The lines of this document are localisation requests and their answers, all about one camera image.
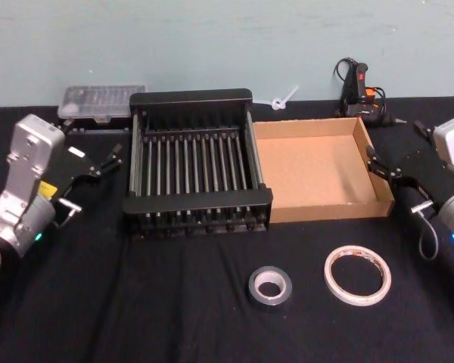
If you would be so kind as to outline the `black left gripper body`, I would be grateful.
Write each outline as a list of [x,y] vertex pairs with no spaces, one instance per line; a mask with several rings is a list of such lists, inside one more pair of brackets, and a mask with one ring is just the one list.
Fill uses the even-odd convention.
[[85,152],[69,146],[48,167],[39,183],[39,195],[56,207],[74,188],[99,183],[101,172]]

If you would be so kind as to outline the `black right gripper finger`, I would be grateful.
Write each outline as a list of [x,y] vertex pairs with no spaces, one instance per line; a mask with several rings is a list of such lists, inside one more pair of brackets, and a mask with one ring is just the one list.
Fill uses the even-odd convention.
[[434,163],[433,129],[416,120],[413,123],[413,131],[428,143],[428,147],[413,151],[402,158],[398,168],[403,176],[423,176],[428,174]]
[[368,160],[366,165],[368,171],[376,176],[382,178],[386,182],[396,182],[402,178],[400,169],[391,169],[376,153],[375,149],[371,145],[367,145],[365,148]]

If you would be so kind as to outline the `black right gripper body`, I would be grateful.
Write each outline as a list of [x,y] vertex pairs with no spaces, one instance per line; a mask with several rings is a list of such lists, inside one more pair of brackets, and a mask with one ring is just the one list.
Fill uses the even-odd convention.
[[438,213],[449,199],[449,170],[444,162],[398,162],[391,169],[391,184],[406,205],[430,200]]

